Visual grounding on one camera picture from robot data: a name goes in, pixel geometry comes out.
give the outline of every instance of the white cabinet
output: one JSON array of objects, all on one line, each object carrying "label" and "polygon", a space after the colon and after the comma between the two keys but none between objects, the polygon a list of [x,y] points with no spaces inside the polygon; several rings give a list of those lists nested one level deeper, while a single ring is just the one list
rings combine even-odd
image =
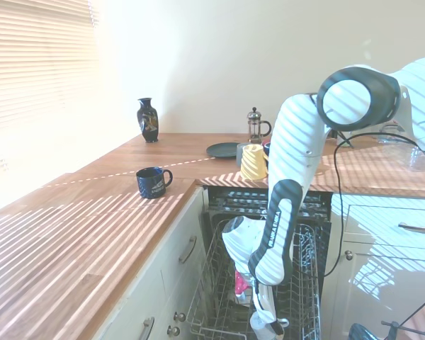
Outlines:
[{"label": "white cabinet", "polygon": [[425,249],[344,242],[330,339],[347,340],[351,325],[362,324],[381,339],[425,302]]},{"label": "white cabinet", "polygon": [[[326,272],[339,250],[339,204],[335,195]],[[324,280],[323,338],[347,340],[359,323],[384,339],[381,321],[401,323],[425,302],[425,233],[399,225],[425,228],[425,200],[344,195],[344,219],[340,262]]]},{"label": "white cabinet", "polygon": [[191,286],[198,282],[205,260],[200,228],[202,192],[197,189],[186,203],[94,339],[160,340],[167,337],[169,325],[188,334],[186,322],[175,322],[173,315],[187,315],[186,304],[195,289]]}]

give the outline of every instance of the decorative vase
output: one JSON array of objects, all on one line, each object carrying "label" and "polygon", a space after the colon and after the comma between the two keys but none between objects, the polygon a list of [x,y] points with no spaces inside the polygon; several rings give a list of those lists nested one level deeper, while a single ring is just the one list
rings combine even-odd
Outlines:
[{"label": "decorative vase", "polygon": [[159,134],[157,111],[151,106],[151,98],[141,98],[139,102],[140,109],[137,111],[137,119],[143,138],[147,143],[157,142],[157,135]]}]

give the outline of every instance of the dishwasher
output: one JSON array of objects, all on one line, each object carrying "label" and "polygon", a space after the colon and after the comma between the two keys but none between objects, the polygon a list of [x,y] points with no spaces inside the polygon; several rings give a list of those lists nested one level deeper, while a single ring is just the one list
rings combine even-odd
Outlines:
[{"label": "dishwasher", "polygon": [[[187,321],[194,339],[256,340],[250,326],[255,312],[249,303],[234,298],[234,264],[222,241],[222,229],[236,216],[266,219],[268,191],[257,188],[209,187],[209,208],[203,214],[203,235],[208,250],[193,292]],[[328,193],[309,192],[300,208],[293,237],[293,275],[276,287],[277,317],[290,325],[284,339],[320,340],[319,304],[330,235]]]}]

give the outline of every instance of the mug handle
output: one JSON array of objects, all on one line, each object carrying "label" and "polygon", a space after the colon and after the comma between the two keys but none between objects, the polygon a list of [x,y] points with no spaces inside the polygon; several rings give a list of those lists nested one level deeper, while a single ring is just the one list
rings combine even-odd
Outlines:
[{"label": "mug handle", "polygon": [[169,179],[168,183],[165,183],[165,186],[169,186],[169,185],[171,184],[171,182],[173,181],[173,174],[172,174],[172,172],[171,172],[170,170],[165,169],[165,170],[163,170],[163,172],[162,172],[162,176],[163,176],[165,173],[168,173],[168,174],[170,175],[170,179]]},{"label": "mug handle", "polygon": [[262,137],[266,137],[266,136],[268,136],[268,135],[271,133],[271,131],[272,131],[272,126],[271,126],[271,124],[270,124],[267,120],[262,120],[260,123],[261,123],[261,124],[267,124],[267,125],[268,125],[268,128],[269,128],[268,132],[267,132],[267,133],[265,133],[264,135],[261,135],[261,136],[262,136]]}]

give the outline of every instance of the yellow cup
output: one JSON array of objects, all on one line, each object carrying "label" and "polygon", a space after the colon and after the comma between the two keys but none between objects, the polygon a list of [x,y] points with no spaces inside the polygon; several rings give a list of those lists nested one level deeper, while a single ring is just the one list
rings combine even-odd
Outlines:
[{"label": "yellow cup", "polygon": [[268,175],[263,147],[258,144],[246,145],[242,150],[241,176],[244,179],[264,179]]}]

